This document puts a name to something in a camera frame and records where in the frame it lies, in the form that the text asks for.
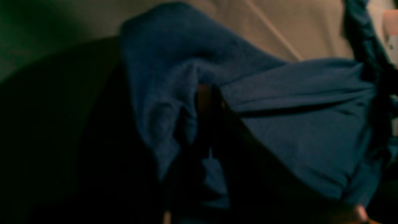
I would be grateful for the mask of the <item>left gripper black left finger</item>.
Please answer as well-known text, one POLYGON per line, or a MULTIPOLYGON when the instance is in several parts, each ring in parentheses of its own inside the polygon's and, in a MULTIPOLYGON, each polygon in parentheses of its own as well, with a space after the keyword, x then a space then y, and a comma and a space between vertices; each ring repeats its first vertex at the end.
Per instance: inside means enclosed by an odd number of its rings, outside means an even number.
POLYGON ((1 82, 2 224, 165 224, 118 37, 79 44, 1 82))

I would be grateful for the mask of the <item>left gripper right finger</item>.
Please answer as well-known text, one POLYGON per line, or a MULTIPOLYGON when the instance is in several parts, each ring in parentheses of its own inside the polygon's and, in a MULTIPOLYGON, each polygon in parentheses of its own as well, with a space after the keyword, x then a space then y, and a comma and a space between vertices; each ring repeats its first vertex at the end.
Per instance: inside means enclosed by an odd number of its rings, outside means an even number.
POLYGON ((198 148, 220 160, 239 223, 370 223, 362 205, 324 197, 298 179, 250 132, 218 88, 199 85, 196 107, 198 148))

